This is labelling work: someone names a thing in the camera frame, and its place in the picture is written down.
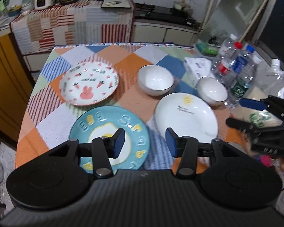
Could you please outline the blue egg plate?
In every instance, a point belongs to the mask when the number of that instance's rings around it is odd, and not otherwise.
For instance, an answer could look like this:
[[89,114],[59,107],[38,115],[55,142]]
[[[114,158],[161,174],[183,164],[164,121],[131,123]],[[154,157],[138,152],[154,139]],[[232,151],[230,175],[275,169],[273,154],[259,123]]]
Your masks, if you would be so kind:
[[109,159],[113,171],[140,169],[150,151],[150,135],[145,123],[127,109],[118,106],[93,108],[75,121],[69,138],[87,143],[98,137],[110,138],[118,128],[124,128],[125,142],[118,158]]

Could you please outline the white sun plate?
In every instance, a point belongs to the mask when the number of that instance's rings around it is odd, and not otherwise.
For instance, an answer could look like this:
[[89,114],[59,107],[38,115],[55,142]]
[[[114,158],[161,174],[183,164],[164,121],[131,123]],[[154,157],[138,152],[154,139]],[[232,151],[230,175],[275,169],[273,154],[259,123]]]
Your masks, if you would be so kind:
[[218,137],[218,122],[213,110],[202,99],[188,93],[172,93],[156,105],[154,122],[158,133],[172,128],[178,136],[190,136],[210,143]]

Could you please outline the white bowl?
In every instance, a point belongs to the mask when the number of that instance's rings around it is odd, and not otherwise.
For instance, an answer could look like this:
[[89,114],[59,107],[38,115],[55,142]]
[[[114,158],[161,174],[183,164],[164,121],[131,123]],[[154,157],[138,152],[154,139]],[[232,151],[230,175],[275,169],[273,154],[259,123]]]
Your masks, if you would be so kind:
[[157,65],[146,65],[138,70],[137,82],[147,95],[161,96],[169,92],[175,80],[168,69]]
[[209,76],[202,77],[198,81],[196,89],[198,96],[211,107],[221,106],[228,98],[224,85]]

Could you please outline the pink bunny plate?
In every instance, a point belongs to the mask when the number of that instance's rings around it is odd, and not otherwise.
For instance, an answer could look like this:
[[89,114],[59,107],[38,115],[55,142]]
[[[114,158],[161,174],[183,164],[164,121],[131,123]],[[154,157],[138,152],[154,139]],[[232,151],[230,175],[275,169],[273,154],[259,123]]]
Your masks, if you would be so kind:
[[115,68],[101,61],[86,61],[70,68],[61,78],[62,98],[74,106],[89,106],[111,96],[119,84]]

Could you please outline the green label water bottle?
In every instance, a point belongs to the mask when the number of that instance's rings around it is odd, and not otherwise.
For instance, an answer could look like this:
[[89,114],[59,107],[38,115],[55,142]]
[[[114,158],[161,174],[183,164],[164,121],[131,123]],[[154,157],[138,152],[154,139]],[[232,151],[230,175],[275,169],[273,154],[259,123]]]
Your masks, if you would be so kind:
[[230,88],[228,89],[228,100],[227,106],[234,108],[241,98],[247,93],[252,87],[257,75],[257,69],[261,59],[253,55],[252,61],[242,68],[240,73],[231,82]]

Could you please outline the rice bag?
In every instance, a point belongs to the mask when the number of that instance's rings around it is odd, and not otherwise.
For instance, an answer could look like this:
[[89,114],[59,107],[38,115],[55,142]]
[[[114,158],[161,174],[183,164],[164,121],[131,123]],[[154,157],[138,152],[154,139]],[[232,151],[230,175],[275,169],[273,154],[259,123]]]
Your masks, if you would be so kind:
[[[261,100],[268,96],[284,99],[284,71],[281,70],[280,60],[274,58],[270,67],[257,75],[255,83],[245,97],[252,100]],[[259,111],[238,105],[232,116],[236,119],[251,122],[259,128],[276,127],[282,121],[267,110]]]

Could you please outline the blue label water bottle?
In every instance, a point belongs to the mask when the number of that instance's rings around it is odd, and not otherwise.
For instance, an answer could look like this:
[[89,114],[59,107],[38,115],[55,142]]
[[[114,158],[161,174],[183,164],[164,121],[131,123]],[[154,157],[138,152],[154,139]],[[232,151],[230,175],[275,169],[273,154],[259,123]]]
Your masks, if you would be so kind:
[[253,52],[254,48],[250,45],[248,45],[246,49],[240,51],[232,67],[234,73],[240,74],[243,68],[252,61]]

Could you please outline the red cap water bottle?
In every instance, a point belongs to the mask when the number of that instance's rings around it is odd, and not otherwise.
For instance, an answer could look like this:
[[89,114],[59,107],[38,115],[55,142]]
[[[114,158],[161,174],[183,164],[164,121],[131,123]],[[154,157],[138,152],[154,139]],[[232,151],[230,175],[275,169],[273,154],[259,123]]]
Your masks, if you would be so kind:
[[242,49],[240,42],[235,42],[234,46],[226,51],[226,53],[216,62],[213,68],[214,77],[225,87],[229,86],[231,69],[234,65],[237,54]]

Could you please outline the clear white cap bottle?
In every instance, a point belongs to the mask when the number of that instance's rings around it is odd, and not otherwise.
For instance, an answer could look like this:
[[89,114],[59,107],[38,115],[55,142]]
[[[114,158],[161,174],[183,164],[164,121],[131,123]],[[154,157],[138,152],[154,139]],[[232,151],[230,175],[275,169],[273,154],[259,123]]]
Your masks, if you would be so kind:
[[225,56],[230,57],[233,54],[235,50],[235,43],[237,42],[237,39],[238,37],[236,35],[231,34],[228,38],[226,38],[223,41],[218,51],[218,55],[212,61],[211,70],[214,70],[216,68],[216,66],[221,61],[222,58],[224,58]]

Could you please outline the tissue pack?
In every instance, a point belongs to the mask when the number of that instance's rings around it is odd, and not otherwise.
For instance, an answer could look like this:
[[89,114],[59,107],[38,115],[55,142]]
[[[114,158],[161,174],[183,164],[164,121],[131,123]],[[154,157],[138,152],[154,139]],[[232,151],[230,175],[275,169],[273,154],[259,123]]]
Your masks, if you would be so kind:
[[196,87],[202,77],[212,77],[211,61],[206,58],[184,58],[184,68],[190,78],[193,87]]

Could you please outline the green basket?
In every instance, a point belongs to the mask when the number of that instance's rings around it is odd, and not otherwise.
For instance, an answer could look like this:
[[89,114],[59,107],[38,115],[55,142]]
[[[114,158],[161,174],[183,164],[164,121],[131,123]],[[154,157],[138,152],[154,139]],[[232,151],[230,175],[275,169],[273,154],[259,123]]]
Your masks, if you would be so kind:
[[211,45],[207,42],[204,42],[203,40],[198,39],[195,43],[196,48],[198,51],[204,55],[204,56],[210,56],[210,57],[215,57],[218,55],[219,46],[216,45]]

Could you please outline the wooden folding chair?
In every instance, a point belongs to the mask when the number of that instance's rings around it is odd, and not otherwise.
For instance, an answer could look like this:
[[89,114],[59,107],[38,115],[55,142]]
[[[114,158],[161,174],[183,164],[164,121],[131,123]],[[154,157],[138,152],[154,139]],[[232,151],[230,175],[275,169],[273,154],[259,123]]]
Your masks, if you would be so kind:
[[0,141],[16,148],[35,82],[13,33],[0,37]]

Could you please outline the cutting board tray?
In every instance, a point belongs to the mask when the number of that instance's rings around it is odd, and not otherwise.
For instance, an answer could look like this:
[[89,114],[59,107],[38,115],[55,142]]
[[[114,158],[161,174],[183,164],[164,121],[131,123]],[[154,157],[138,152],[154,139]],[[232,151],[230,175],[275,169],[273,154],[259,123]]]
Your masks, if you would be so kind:
[[131,8],[131,3],[128,0],[104,0],[102,8]]

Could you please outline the white rice cooker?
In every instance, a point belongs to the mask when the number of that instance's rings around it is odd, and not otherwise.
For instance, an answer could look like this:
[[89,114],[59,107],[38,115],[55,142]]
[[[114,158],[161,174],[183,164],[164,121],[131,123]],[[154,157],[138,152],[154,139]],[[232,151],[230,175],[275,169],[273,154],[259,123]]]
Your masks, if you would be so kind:
[[34,0],[35,10],[47,9],[54,5],[54,0]]

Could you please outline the blue bowl on counter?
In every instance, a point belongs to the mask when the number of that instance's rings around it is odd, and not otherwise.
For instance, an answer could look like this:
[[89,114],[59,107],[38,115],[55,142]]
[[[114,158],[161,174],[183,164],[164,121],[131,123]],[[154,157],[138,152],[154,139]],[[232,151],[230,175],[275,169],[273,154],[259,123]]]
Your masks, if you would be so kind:
[[9,17],[19,15],[21,13],[21,9],[22,9],[21,5],[13,6],[7,10],[7,14]]

